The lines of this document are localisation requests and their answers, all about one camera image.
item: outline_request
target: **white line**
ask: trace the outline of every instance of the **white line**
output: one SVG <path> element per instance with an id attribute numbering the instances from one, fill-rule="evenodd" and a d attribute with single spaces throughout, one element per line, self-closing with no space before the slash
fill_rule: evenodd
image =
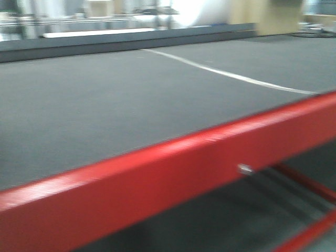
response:
<path id="1" fill-rule="evenodd" d="M 203 70 L 214 72 L 214 73 L 219 74 L 219 75 L 223 75 L 223 76 L 230 77 L 230 78 L 233 78 L 233 79 L 237 79 L 237 80 L 245 81 L 245 82 L 252 83 L 252 84 L 255 84 L 255 85 L 259 85 L 259 86 L 262 86 L 262 87 L 265 87 L 265 88 L 273 88 L 273 89 L 282 90 L 282 91 L 286 91 L 286 92 L 292 92 L 292 93 L 303 93 L 303 94 L 306 94 L 306 95 L 317 95 L 318 94 L 318 93 L 311 92 L 311 91 L 294 89 L 294 88 L 286 88 L 286 87 L 271 84 L 271 83 L 268 83 L 268 82 L 251 79 L 251 78 L 248 78 L 248 77 L 245 77 L 245 76 L 242 76 L 242 75 L 234 74 L 232 72 L 226 72 L 226 71 L 222 71 L 222 70 L 219 70 L 219 69 L 216 69 L 216 68 L 201 65 L 201 64 L 198 64 L 198 63 L 193 62 L 191 60 L 179 57 L 179 56 L 175 56 L 175 55 L 172 55 L 172 54 L 166 54 L 165 52 L 163 53 L 161 51 L 156 51 L 156 50 L 152 50 L 152 49 L 143 49 L 143 50 L 149 51 L 151 53 L 155 53 L 155 54 L 158 54 L 158 55 L 162 55 L 162 56 L 165 56 L 167 58 L 178 60 L 182 63 L 188 64 L 188 65 L 193 66 L 193 67 L 197 67 L 197 68 L 200 68 L 200 69 L 203 69 Z"/>

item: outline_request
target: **red metal frame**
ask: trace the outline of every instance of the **red metal frame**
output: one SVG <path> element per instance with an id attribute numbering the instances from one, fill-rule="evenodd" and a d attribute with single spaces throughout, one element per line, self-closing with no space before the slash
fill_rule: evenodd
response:
<path id="1" fill-rule="evenodd" d="M 277 171 L 292 180 L 302 184 L 312 192 L 319 194 L 327 201 L 336 204 L 336 192 L 330 190 L 324 185 L 306 177 L 305 175 L 293 170 L 285 164 L 277 164 L 273 166 Z M 293 237 L 278 247 L 274 252 L 297 252 L 310 245 L 317 238 L 332 229 L 336 224 L 336 208 L 326 214 L 324 218 L 309 226 L 302 233 Z"/>
<path id="2" fill-rule="evenodd" d="M 320 195 L 321 197 L 325 198 L 327 201 L 336 204 L 336 192 L 333 190 L 330 190 L 326 186 L 312 180 L 311 178 L 295 171 L 291 167 L 285 164 L 277 164 L 274 165 L 273 168 L 275 168 L 277 171 L 284 174 L 286 177 L 291 178 L 292 180 L 300 183 L 301 185 L 305 186 L 312 192 Z"/>
<path id="3" fill-rule="evenodd" d="M 332 229 L 335 223 L 336 209 L 330 211 L 323 219 L 309 226 L 301 234 L 278 247 L 274 252 L 298 252 Z"/>
<path id="4" fill-rule="evenodd" d="M 2 251 L 69 251 L 336 136 L 336 92 L 0 192 Z"/>

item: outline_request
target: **metal bolt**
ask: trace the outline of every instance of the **metal bolt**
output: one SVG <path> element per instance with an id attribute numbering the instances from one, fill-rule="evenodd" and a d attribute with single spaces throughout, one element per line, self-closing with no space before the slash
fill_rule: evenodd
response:
<path id="1" fill-rule="evenodd" d="M 239 164 L 238 171 L 244 175 L 252 175 L 254 173 L 254 170 L 251 168 L 251 166 L 247 164 Z"/>

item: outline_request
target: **metal leg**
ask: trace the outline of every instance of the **metal leg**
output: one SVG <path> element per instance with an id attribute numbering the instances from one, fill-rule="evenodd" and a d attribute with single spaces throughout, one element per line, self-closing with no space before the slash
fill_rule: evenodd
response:
<path id="1" fill-rule="evenodd" d="M 330 190 L 324 185 L 306 177 L 305 175 L 293 170 L 285 164 L 274 165 L 273 168 L 286 177 L 305 186 L 312 192 L 320 195 L 327 201 L 336 205 L 336 192 Z M 336 207 L 329 211 L 324 218 L 310 225 L 306 230 L 291 240 L 285 242 L 274 252 L 297 252 L 310 245 L 313 241 L 321 237 L 327 231 L 331 230 L 336 224 Z"/>

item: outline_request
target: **red crossbar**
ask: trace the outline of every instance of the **red crossbar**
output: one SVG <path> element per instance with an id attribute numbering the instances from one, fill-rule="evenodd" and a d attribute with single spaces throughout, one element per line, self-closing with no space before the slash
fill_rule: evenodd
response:
<path id="1" fill-rule="evenodd" d="M 333 204 L 336 204 L 336 192 L 327 188 L 326 186 L 312 180 L 311 178 L 295 171 L 293 168 L 285 165 L 285 164 L 277 164 L 274 165 L 277 171 L 281 172 L 286 177 L 291 178 L 292 180 L 298 182 L 299 184 L 305 186 L 312 192 L 320 195 L 325 198 L 327 201 L 330 201 Z"/>
<path id="2" fill-rule="evenodd" d="M 336 223 L 336 209 L 329 212 L 323 219 L 309 226 L 301 234 L 278 247 L 274 252 L 298 252 L 310 245 L 314 240 L 321 237 L 332 229 Z"/>
<path id="3" fill-rule="evenodd" d="M 1 251 L 69 251 L 336 136 L 336 92 L 0 192 Z"/>

